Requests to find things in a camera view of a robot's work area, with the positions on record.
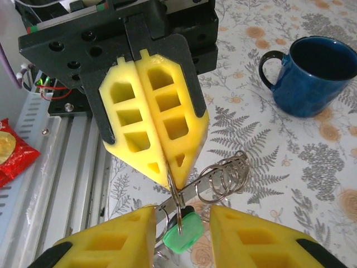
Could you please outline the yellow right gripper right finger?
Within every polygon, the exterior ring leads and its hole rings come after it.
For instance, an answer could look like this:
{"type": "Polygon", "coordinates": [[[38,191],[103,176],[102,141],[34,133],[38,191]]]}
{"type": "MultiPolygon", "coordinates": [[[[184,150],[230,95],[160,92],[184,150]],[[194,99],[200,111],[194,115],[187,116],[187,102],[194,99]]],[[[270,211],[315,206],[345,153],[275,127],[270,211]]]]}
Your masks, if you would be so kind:
{"type": "Polygon", "coordinates": [[[344,267],[311,236],[232,208],[212,205],[215,267],[344,267]]]}

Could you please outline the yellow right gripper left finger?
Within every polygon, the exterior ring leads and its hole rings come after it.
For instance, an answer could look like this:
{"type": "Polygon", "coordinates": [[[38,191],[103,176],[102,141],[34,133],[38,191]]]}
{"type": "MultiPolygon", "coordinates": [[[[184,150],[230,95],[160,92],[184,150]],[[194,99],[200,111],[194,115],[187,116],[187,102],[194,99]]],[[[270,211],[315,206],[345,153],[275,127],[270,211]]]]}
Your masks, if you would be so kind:
{"type": "Polygon", "coordinates": [[[57,241],[29,267],[152,267],[154,208],[140,208],[57,241]]]}

